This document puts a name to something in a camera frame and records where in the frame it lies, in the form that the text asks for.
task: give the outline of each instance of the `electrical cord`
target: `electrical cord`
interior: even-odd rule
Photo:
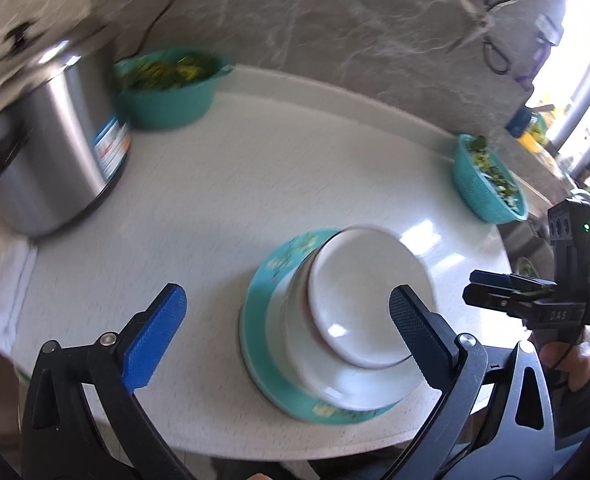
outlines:
[[[574,341],[575,342],[573,344],[569,344],[568,345],[568,348],[562,354],[562,356],[546,372],[546,383],[549,383],[551,373],[557,370],[557,367],[564,361],[564,359],[566,359],[568,357],[568,355],[570,354],[571,350],[573,348],[575,348],[581,342],[581,339],[582,339],[582,335],[583,334],[584,334],[584,326],[583,325],[580,325],[578,327],[577,337],[574,338]],[[567,381],[561,381],[561,382],[555,384],[554,386],[549,386],[549,390],[551,390],[551,391],[558,390],[558,389],[563,388],[565,386],[568,386],[568,382]]]
[[[150,25],[146,28],[146,30],[144,30],[144,34],[142,36],[142,39],[140,40],[140,43],[138,44],[137,50],[135,50],[135,52],[133,52],[128,57],[137,56],[138,54],[140,54],[142,52],[142,50],[144,49],[144,46],[146,46],[146,42],[149,40],[150,31],[153,30],[153,27],[155,27],[155,25],[157,25],[157,22],[159,22],[159,20],[162,18],[162,16],[164,16],[166,14],[168,9],[170,9],[174,3],[175,3],[175,0],[168,0],[168,3],[166,4],[166,6],[159,12],[159,14],[155,17],[155,19],[153,19],[153,21],[150,22]]]

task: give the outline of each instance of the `human hand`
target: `human hand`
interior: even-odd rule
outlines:
[[[547,343],[539,350],[539,360],[550,368],[564,355],[568,343]],[[581,390],[590,380],[590,326],[584,327],[581,342],[571,349],[566,358],[557,365],[557,370],[568,373],[568,389]]]

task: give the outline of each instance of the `white bowl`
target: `white bowl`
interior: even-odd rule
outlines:
[[[325,343],[346,362],[386,368],[410,355],[389,313],[391,291],[410,285],[434,310],[424,266],[392,233],[354,227],[330,238],[309,262],[308,302]]]
[[[268,346],[268,353],[271,355],[273,362],[277,366],[280,373],[286,380],[288,380],[293,386],[300,390],[307,391],[304,385],[299,380],[297,373],[295,372],[291,361],[286,356],[286,350],[284,349],[284,336],[283,329],[281,326],[281,309],[286,294],[288,292],[289,285],[293,280],[293,275],[297,269],[291,270],[282,280],[278,283],[277,287],[273,291],[271,299],[268,302],[266,308],[266,320],[265,320],[265,333],[266,333],[266,345]]]
[[[409,357],[392,367],[367,369],[333,352],[315,329],[307,307],[307,274],[314,257],[313,252],[298,267],[281,308],[288,367],[306,391],[338,408],[366,411],[395,404],[422,382],[415,360]]]

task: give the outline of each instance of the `marble wall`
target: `marble wall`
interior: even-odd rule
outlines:
[[[564,2],[518,0],[495,14],[491,37],[512,59],[513,76],[530,69],[537,16],[560,22]],[[122,25],[119,52],[128,56],[168,0],[92,3]],[[175,0],[145,50],[212,49],[368,95],[453,133],[485,134],[514,171],[546,187],[547,170],[504,132],[527,95],[511,76],[488,69],[480,40],[446,53],[471,26],[456,0]],[[558,194],[560,188],[550,186]]]

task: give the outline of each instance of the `metal bolt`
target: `metal bolt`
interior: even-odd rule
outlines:
[[[53,339],[51,339],[50,341],[47,341],[46,343],[44,343],[42,345],[42,352],[44,352],[45,354],[50,354],[56,348],[57,348],[57,341],[54,341]]]
[[[532,354],[535,351],[533,343],[526,340],[520,341],[520,349],[522,352],[526,352],[527,354]]]
[[[102,346],[111,346],[117,341],[117,335],[115,332],[105,332],[99,337],[99,344]]]
[[[475,346],[477,343],[477,339],[475,339],[470,334],[460,334],[459,342],[462,343],[462,345],[464,346]]]

